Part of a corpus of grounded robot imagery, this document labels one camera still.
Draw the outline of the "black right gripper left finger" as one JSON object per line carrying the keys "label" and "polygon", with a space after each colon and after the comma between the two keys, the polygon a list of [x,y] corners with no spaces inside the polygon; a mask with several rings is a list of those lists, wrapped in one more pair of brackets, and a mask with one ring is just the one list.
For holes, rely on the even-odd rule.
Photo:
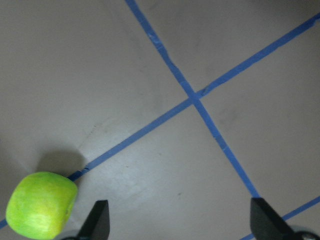
{"label": "black right gripper left finger", "polygon": [[110,235],[108,200],[98,200],[76,235],[76,240],[107,240]]}

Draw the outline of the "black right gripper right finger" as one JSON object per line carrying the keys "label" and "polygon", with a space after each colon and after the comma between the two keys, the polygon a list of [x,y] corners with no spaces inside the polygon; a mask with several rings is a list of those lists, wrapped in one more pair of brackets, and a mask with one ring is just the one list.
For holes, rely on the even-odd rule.
{"label": "black right gripper right finger", "polygon": [[297,240],[296,233],[264,198],[250,200],[250,229],[256,240]]}

